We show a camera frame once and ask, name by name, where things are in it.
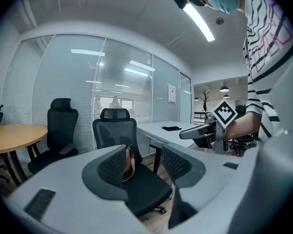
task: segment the glass partition wall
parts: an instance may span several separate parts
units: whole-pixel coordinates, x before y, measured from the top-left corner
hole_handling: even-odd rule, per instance
[[[71,98],[79,112],[74,143],[80,153],[89,152],[96,146],[92,121],[103,108],[127,108],[137,124],[190,123],[191,94],[183,90],[191,93],[191,87],[184,77],[153,54],[111,39],[54,35],[25,40],[5,82],[5,124],[47,126],[52,100]],[[137,140],[142,156],[152,152],[148,137],[138,132]],[[47,150],[46,140],[39,150]]]

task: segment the wooden floor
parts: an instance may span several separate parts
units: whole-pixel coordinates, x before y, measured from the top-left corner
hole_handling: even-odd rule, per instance
[[[153,171],[154,157],[144,158],[143,163]],[[3,164],[4,164],[4,162],[3,162],[2,158],[0,158],[0,165],[3,165]],[[10,161],[10,164],[14,170],[14,173],[18,177],[18,174],[13,166],[12,161]],[[27,163],[21,162],[21,166],[23,167],[23,170],[24,170],[26,176],[31,177],[32,173],[28,170]],[[0,178],[0,193],[4,197],[9,197],[11,195],[11,193],[17,187],[16,187],[15,183],[13,182],[13,180],[7,170],[0,169],[0,174],[6,176],[10,180],[10,182],[7,183],[7,182],[5,182],[4,179]],[[170,178],[169,178],[169,176],[168,176],[168,174],[162,164],[160,165],[160,167],[158,169],[157,175],[160,176],[168,185],[172,185],[172,182],[171,182],[171,180],[170,180]],[[148,230],[150,230],[154,234],[166,233],[168,231],[167,224],[168,224],[168,220],[169,220],[170,214],[171,214],[172,203],[173,203],[173,200],[168,198],[162,204],[162,206],[164,206],[167,210],[167,212],[165,214],[161,214],[159,211],[154,210],[154,211],[151,211],[151,212],[139,217],[139,220],[147,227]]]

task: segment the round table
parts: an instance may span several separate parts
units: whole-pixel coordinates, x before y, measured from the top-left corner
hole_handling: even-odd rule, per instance
[[[10,153],[12,162],[22,181],[27,180],[21,168],[15,150],[27,147],[30,159],[34,159],[32,147],[36,155],[39,155],[36,143],[43,139],[48,133],[48,129],[38,125],[7,125],[0,126],[0,155],[2,155],[6,168],[17,186],[20,185],[12,167],[8,161],[7,153]]]

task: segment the ceiling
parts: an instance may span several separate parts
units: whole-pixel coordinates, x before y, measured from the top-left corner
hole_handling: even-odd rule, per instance
[[[247,87],[248,84],[248,78],[234,78],[234,79],[228,79],[228,80],[218,80],[210,83],[206,83],[204,85],[199,85],[194,87],[194,93],[200,95],[201,91],[206,90],[211,91],[214,89],[219,90],[222,86],[227,86],[229,88],[241,88],[241,87]]]
[[[173,0],[16,0],[8,16],[21,34],[54,20],[95,20],[120,26],[153,39],[197,69],[210,53],[241,48],[247,20],[238,11],[228,15],[207,7],[196,9],[215,41],[208,42]],[[224,19],[223,25],[215,23],[218,17]]]

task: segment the chair seat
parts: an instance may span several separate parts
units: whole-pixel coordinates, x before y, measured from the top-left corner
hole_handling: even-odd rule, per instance
[[[249,142],[252,142],[254,138],[251,135],[245,135],[245,136],[236,138],[235,140],[242,143],[249,143]]]
[[[143,164],[136,167],[135,175],[122,184],[128,194],[128,207],[136,215],[146,214],[162,204],[172,188]]]
[[[30,170],[33,174],[36,174],[37,172],[39,172],[46,166],[50,165],[51,163],[63,158],[74,156],[77,153],[74,153],[73,155],[70,155],[70,156],[62,156],[62,155],[59,155],[58,152],[48,150],[40,154],[36,158],[34,158],[34,160],[30,161],[27,167],[28,167],[28,170]]]

